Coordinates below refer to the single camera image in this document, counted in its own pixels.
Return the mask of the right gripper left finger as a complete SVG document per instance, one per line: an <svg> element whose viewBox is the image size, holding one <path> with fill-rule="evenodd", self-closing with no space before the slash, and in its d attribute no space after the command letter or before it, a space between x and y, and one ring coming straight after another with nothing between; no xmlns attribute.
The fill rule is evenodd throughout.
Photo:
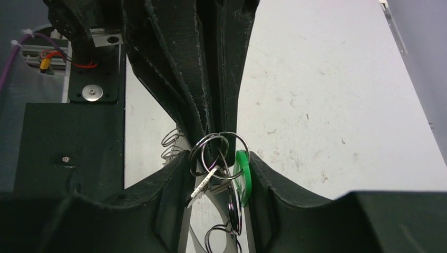
<svg viewBox="0 0 447 253"><path fill-rule="evenodd" d="M185 252L195 179L190 152L103 201L1 198L1 252Z"/></svg>

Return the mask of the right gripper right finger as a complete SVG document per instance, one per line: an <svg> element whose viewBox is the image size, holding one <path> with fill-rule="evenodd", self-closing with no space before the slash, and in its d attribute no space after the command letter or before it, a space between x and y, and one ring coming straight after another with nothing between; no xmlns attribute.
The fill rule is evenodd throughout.
<svg viewBox="0 0 447 253"><path fill-rule="evenodd" d="M250 252L446 252L446 193L313 193L251 153Z"/></svg>

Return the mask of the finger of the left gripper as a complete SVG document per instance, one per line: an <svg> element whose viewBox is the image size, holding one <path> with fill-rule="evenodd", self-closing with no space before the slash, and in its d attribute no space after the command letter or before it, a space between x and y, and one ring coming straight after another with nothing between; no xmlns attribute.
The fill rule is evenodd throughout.
<svg viewBox="0 0 447 253"><path fill-rule="evenodd" d="M238 99L259 1L214 1L212 29L218 81L214 106L217 132L236 132Z"/></svg>
<svg viewBox="0 0 447 253"><path fill-rule="evenodd" d="M123 1L132 70L190 144L214 130L203 32L195 1Z"/></svg>

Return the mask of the key with green tag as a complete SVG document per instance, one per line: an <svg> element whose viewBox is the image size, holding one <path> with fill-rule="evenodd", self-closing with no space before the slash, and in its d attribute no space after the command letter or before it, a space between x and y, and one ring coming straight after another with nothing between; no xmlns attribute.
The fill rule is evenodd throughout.
<svg viewBox="0 0 447 253"><path fill-rule="evenodd" d="M245 207L251 195L252 182L251 173L249 168L249 154L244 150L236 151L235 164L233 166L233 176L237 176L233 179L222 179L222 182L234 182L236 185L236 191L239 193L241 206ZM217 178L216 172L219 170L218 167L214 167L210 172L205 173L205 177L198 184L198 186L193 190L189 199L187 200L186 206L189 208L192 204L206 192L208 189L208 183L212 178Z"/></svg>

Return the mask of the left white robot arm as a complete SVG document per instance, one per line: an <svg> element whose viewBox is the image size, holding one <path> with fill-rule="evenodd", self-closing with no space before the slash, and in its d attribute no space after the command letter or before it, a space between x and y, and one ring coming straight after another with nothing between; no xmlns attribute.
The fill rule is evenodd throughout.
<svg viewBox="0 0 447 253"><path fill-rule="evenodd" d="M94 28L122 37L135 76L191 144L237 128L258 1L46 1L81 64L98 63Z"/></svg>

